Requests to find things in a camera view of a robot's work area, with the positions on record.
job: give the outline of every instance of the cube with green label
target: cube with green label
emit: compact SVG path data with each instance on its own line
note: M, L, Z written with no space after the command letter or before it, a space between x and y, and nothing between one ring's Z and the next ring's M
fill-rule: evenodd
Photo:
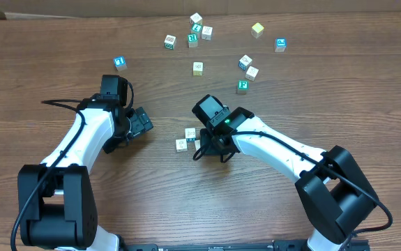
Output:
M247 94L247 91L250 90L250 83L247 80L239 80L237 84L237 94Z
M200 33L202 32L202 25L201 24L193 24L191 28L191 33L194 33L197 35L197 37L200 36Z
M188 35L188 47L193 48L199 45L199 40L196 34L189 34Z
M175 48L175 44L177 43L177 39L174 36L167 35L165 39L165 47L167 49L173 50Z

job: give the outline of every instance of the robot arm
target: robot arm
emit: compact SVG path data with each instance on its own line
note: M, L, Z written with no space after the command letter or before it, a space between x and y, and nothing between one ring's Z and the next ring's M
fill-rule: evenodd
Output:
M131 89L126 106L127 86ZM85 124L79 137L68 149L26 207L20 218L20 236L25 245L45 249L118 251L120 238L98 226L98 213L89 180L89 172L101 148L111 153L118 145L153 128L142 107L132 108L133 89L124 78L103 75L101 92L83 99L77 110ZM58 147L40 165L25 165L17 177L19 210L38 187L39 180L81 128L82 117L75 122ZM46 204L43 197L64 195L64 204Z
M86 120L86 126L82 130L77 141L72 145L66 158L63 158L59 163L59 167L68 167L71 164L76 164L82 167L87 167L90 173L96 156L101 151L104 143L114 134L114 118L111 112L106 112L102 109L91 108L81 111ZM61 151L68 145L70 140L75 136L81 124L81 116L76 114L75 122L67 135L63 138L58 147L47 156L41 164L50 167L50 165L61 154Z
M246 119L236 129L237 132L257 131L265 132L276 136L278 139L288 143L295 149L300 149L317 162L321 161L323 149L318 149L305 144L301 144L287 136L271 129L262 120L256 116ZM300 179L302 171L310 171L315 165L304 161L301 156L292 153L281 144L267 137L259 137L257 135L233 135L233 142L237 149L246 155L251 155L261 161L270 164L273 168L284 174L293 183Z
M337 178L326 171L331 169L378 200L347 150L335 146L326 152L296 142L271 129L244 108L230 112L210 95L202 98L192 112L206 127L200 131L202 146L195 160L199 153L221 156L230 153L232 156L241 152L270 164L295 184L309 221L315 227L308 240L309 250L339 250L375 208L376 204L353 186L339 182L328 191L324 185L330 178Z

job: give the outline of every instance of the table surface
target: table surface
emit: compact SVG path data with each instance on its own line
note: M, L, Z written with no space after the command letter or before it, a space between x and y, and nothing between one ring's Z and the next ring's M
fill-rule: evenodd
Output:
M373 250L401 250L401 13L204 17L212 41L188 48L187 17L0 21L0 250L9 250L17 209L17 173L39 163L75 115L42 105L99 91L112 59L133 83L135 107L155 128L125 149L99 154L91 173L99 223L127 243L245 243L307 238L312 231L294 185L272 167L236 155L192 161L194 144L176 153L191 113L210 93L242 106L304 144L348 149L394 224L363 234ZM250 35L265 26L260 39ZM165 49L167 34L177 37ZM287 39L274 53L276 37ZM259 74L244 96L237 66L247 54ZM204 63L201 77L192 63ZM376 208L362 227L382 225ZM17 243L21 245L19 235Z

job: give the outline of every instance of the small cube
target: small cube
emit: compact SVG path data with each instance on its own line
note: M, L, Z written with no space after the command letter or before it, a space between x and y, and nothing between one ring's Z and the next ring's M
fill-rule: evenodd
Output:
M196 34L189 34L188 35L188 47L193 48L199 45L199 40L197 39Z
M200 140L196 140L194 141L194 145L195 145L195 150L198 151L200 149Z
M247 94L250 89L250 83L247 80L239 80L237 84L237 94Z
M250 66L247 70L247 74L245 74L245 78L254 81L258 72L259 69Z
M244 55L242 56L242 59L239 60L239 67L242 68L242 70L247 70L247 68L251 66L252 62L253 60L249 56Z
M202 16L200 16L199 13L195 13L194 15L191 16L190 22L191 24L202 24L203 22Z
M124 56L119 56L117 58L114 58L114 64L115 64L117 71L125 70L128 68L128 66L126 65L126 60L124 59Z
M188 144L186 144L186 139L177 139L175 141L175 148L177 150L177 153L180 153L182 151L187 151Z
M287 48L287 41L285 38L276 38L275 52L284 52Z
M192 25L191 33L196 34L197 37L198 37L198 36L201 36L201 34L200 34L201 32L202 32L202 25L201 24L193 24Z
M175 44L177 44L177 39L174 36L167 35L165 39L165 47L167 49L175 49Z
M203 63L202 62L194 62L192 67L194 76L202 76L203 75Z
M256 23L251 27L251 35L253 35L255 38L258 38L262 36L262 33L264 32L264 27L260 23Z
M213 27L203 26L202 39L211 40L212 35L213 35Z
M195 141L195 128L185 128L185 138L187 142Z

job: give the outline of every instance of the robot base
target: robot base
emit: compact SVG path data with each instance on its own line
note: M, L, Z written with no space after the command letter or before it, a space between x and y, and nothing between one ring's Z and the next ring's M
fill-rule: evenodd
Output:
M307 240L273 241L272 243L171 245L127 245L127 251L308 251ZM368 241L351 241L342 251L370 251Z

